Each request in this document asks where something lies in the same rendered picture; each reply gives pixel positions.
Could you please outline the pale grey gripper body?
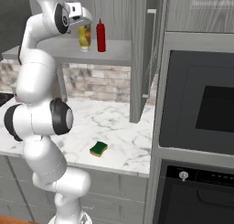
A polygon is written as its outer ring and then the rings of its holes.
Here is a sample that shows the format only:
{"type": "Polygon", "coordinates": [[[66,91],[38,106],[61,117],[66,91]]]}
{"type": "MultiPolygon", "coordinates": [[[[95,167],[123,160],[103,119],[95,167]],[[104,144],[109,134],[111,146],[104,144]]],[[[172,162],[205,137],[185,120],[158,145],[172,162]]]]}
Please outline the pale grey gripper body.
{"type": "Polygon", "coordinates": [[[78,27],[92,23],[92,15],[85,7],[72,7],[69,14],[69,24],[78,27]]]}

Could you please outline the grey open cabinet door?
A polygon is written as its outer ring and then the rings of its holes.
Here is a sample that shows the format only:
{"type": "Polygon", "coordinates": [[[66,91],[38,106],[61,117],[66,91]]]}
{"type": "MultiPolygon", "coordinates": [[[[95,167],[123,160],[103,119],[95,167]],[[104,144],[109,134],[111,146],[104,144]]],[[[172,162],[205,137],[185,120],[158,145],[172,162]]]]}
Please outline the grey open cabinet door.
{"type": "Polygon", "coordinates": [[[154,54],[156,0],[133,0],[132,66],[130,88],[130,122],[141,119],[148,92],[150,60],[154,54]]]}

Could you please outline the yellow shaker jar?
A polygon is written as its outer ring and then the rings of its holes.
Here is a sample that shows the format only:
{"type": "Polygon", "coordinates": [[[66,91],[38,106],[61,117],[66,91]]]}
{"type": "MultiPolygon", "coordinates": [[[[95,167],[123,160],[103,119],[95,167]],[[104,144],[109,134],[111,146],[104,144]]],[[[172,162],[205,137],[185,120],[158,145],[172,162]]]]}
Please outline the yellow shaker jar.
{"type": "Polygon", "coordinates": [[[78,33],[79,33],[80,50],[83,52],[88,52],[90,50],[90,43],[91,43],[91,26],[85,25],[79,27],[78,33]]]}

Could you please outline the red ketchup bottle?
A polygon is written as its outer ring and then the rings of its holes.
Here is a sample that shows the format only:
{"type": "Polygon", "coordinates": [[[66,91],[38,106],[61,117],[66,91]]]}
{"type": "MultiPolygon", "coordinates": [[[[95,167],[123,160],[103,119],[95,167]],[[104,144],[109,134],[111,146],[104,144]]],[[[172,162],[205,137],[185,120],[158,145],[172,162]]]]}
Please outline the red ketchup bottle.
{"type": "Polygon", "coordinates": [[[97,34],[97,49],[99,52],[106,51],[106,39],[105,39],[105,25],[99,20],[99,23],[96,26],[97,34]]]}

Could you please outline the dark grey range hood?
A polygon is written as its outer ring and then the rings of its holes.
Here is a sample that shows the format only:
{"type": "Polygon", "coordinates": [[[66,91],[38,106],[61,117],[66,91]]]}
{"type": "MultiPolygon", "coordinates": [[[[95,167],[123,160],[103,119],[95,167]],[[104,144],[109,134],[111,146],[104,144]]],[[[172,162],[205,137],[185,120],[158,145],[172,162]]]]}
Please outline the dark grey range hood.
{"type": "Polygon", "coordinates": [[[20,45],[31,16],[29,0],[0,0],[0,54],[20,45]]]}

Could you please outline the grey upper cupboard door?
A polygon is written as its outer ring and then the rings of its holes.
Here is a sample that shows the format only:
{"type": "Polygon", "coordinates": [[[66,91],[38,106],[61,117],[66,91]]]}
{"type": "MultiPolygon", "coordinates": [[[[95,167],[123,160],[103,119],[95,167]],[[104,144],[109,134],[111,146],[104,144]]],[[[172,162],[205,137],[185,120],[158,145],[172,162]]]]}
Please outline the grey upper cupboard door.
{"type": "Polygon", "coordinates": [[[234,0],[168,0],[166,30],[234,34],[234,0]]]}

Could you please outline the black hob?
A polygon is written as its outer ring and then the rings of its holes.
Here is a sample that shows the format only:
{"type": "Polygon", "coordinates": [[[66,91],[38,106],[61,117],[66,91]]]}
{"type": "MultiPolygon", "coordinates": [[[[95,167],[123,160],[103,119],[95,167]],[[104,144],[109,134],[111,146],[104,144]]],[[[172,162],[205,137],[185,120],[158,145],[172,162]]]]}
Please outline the black hob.
{"type": "Polygon", "coordinates": [[[2,107],[5,103],[7,103],[13,97],[14,95],[12,93],[0,92],[0,107],[2,107]]]}

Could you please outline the green and yellow sponge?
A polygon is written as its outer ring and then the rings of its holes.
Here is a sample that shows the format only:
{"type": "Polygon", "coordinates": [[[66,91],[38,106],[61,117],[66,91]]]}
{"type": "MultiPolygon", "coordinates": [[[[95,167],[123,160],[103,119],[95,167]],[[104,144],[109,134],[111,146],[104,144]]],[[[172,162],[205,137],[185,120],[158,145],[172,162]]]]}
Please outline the green and yellow sponge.
{"type": "Polygon", "coordinates": [[[108,148],[108,145],[104,142],[97,142],[91,149],[92,155],[101,157],[102,153],[108,148]]]}

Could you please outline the black built-in microwave oven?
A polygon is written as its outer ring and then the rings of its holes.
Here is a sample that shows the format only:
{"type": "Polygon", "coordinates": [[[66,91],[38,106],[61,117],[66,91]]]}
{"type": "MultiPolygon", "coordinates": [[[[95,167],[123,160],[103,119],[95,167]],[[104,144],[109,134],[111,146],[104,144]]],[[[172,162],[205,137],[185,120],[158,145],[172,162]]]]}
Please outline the black built-in microwave oven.
{"type": "Polygon", "coordinates": [[[170,53],[159,144],[234,155],[233,53],[170,53]]]}

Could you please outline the grey base cabinets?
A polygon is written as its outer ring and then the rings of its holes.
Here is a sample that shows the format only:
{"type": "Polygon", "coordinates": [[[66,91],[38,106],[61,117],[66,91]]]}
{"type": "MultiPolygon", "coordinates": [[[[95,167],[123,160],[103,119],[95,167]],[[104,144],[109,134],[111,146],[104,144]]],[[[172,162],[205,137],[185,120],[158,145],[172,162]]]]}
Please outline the grey base cabinets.
{"type": "MultiPolygon", "coordinates": [[[[71,158],[68,164],[90,174],[90,191],[80,203],[93,224],[143,224],[147,174],[71,158]]],[[[33,185],[26,161],[0,155],[0,215],[48,224],[55,214],[54,194],[33,185]]]]}

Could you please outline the grey open wall cabinet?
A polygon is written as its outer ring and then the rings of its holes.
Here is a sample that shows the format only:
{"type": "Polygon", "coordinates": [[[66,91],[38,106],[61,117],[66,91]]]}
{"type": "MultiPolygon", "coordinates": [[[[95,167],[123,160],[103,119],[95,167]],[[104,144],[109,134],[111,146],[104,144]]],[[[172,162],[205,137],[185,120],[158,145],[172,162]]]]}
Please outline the grey open wall cabinet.
{"type": "MultiPolygon", "coordinates": [[[[71,32],[40,42],[37,47],[45,50],[58,62],[78,62],[81,64],[129,66],[132,55],[132,4],[133,0],[65,0],[80,2],[93,17],[91,25],[91,48],[82,52],[78,43],[77,27],[71,32]],[[99,20],[105,25],[106,51],[97,49],[96,26],[99,20]]],[[[29,0],[31,14],[39,14],[41,9],[36,0],[29,0]]],[[[18,47],[0,54],[5,59],[16,59],[18,47]]]]}

